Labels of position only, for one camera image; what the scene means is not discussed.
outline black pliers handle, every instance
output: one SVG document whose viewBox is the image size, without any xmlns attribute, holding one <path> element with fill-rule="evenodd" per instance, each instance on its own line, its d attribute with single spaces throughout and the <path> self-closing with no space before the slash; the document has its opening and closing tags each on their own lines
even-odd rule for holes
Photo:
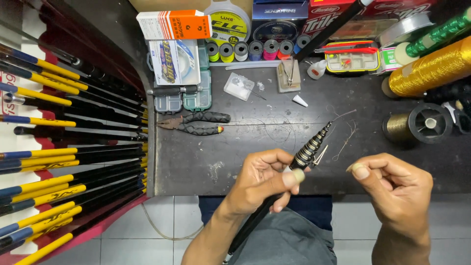
<svg viewBox="0 0 471 265">
<path fill-rule="evenodd" d="M 224 127 L 222 126 L 202 128 L 187 125 L 187 123 L 195 121 L 229 123 L 231 121 L 231 116 L 229 114 L 223 114 L 218 112 L 201 111 L 187 115 L 185 117 L 159 121 L 157 122 L 157 126 L 170 130 L 177 129 L 198 136 L 218 134 L 224 130 Z"/>
</svg>

